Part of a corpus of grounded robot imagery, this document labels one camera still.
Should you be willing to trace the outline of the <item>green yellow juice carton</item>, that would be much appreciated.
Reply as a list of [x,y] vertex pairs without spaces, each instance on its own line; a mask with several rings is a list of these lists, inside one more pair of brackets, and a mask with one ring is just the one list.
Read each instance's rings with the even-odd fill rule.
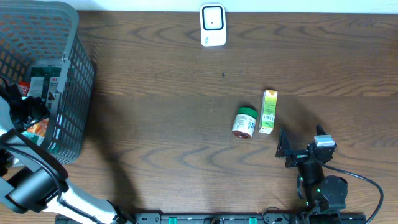
[[270,134],[274,130],[277,97],[278,92],[275,90],[266,90],[263,94],[261,120],[259,122],[260,133]]

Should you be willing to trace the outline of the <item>white jar green lid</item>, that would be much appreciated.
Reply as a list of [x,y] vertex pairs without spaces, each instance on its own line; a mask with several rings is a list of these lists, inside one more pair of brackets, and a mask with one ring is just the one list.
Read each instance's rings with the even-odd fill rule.
[[234,119],[231,132],[242,139],[250,139],[254,133],[258,112],[252,108],[240,107]]

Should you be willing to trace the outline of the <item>small orange box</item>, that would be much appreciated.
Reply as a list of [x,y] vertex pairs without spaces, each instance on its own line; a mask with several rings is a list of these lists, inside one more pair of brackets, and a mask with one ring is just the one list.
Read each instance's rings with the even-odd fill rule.
[[44,138],[45,134],[46,134],[46,131],[47,131],[48,123],[49,123],[48,119],[43,119],[42,121],[40,121],[40,122],[36,123],[35,125],[29,127],[27,129],[27,133]]

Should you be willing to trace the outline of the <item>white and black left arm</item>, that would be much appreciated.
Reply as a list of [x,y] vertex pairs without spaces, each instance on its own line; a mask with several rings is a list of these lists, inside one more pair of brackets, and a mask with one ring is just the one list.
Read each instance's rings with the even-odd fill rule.
[[134,223],[117,205],[73,185],[61,163],[23,135],[48,116],[40,98],[23,98],[17,85],[1,85],[1,175],[12,157],[23,164],[10,179],[1,179],[1,203],[16,213],[57,213],[76,223]]

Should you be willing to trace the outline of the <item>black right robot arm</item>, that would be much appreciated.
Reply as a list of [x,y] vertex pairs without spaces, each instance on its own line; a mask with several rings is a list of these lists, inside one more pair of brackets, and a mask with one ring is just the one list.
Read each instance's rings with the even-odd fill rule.
[[279,132],[276,157],[285,159],[286,168],[298,169],[297,191],[307,208],[290,218],[291,223],[341,223],[340,211],[346,208],[347,181],[335,175],[326,176],[323,166],[332,160],[337,147],[333,138],[320,125],[306,149],[292,149],[287,134]]

